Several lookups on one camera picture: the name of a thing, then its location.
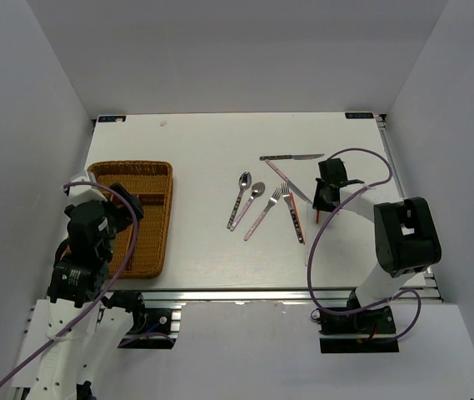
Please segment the white chopstick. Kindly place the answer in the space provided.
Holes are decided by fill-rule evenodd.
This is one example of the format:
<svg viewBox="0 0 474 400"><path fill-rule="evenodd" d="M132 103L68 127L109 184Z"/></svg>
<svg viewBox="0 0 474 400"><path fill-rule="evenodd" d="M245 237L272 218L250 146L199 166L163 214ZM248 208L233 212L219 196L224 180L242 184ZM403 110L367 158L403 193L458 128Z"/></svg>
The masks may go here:
<svg viewBox="0 0 474 400"><path fill-rule="evenodd" d="M304 213L303 213L303 237L304 237L304 253L303 253L303 262L304 266L307 266L307 257L308 257L308 244L309 244L309 234L308 234L308 206L305 203L304 205Z"/></svg>

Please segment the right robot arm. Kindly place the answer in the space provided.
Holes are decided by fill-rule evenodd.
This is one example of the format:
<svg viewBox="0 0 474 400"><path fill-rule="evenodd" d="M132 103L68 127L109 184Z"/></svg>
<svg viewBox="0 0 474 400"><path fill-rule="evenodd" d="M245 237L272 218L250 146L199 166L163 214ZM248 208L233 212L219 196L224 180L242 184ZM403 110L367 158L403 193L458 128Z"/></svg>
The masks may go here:
<svg viewBox="0 0 474 400"><path fill-rule="evenodd" d="M312 242L307 262L307 288L312 301L325 314L346 317L347 325L363 333L377 320L373 308L400 297L403 285L442 259L442 246L427 200L422 197L384 197L379 187L392 180L364 183L350 179L343 161L328 158L318 163L313 208L327 213ZM354 290L355 306L340 311L323 307L312 286L312 264L317 245L333 218L346 210L373 224L377 263Z"/></svg>

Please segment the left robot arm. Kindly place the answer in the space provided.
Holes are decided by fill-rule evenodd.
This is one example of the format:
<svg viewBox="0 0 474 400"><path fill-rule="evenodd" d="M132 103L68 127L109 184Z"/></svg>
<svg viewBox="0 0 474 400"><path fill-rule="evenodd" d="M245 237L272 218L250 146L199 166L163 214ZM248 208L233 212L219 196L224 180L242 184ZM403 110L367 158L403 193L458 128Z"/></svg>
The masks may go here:
<svg viewBox="0 0 474 400"><path fill-rule="evenodd" d="M127 332L141 330L146 312L139 298L106 295L117 235L138 233L143 211L121 184L105 186L81 177L64 187L67 238L56 253L47 290L47 341L30 357L39 361L30 399L94 399L104 368Z"/></svg>

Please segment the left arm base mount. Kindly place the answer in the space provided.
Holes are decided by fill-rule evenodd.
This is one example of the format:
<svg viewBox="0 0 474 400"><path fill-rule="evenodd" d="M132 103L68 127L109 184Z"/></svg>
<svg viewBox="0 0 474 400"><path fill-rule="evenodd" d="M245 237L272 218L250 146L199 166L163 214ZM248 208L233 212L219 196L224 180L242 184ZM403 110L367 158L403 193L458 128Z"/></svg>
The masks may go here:
<svg viewBox="0 0 474 400"><path fill-rule="evenodd" d="M118 348L172 348L172 309L148 307L141 292L116 291L102 298L101 317L91 345Z"/></svg>

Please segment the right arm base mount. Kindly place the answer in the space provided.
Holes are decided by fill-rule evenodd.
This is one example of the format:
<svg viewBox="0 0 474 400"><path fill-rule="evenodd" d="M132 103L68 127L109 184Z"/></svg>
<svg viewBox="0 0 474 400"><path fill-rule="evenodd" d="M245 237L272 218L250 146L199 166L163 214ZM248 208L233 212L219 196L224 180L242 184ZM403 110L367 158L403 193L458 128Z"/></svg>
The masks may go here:
<svg viewBox="0 0 474 400"><path fill-rule="evenodd" d="M315 309L310 318L319 326L322 354L399 352L396 324L388 306L349 316Z"/></svg>

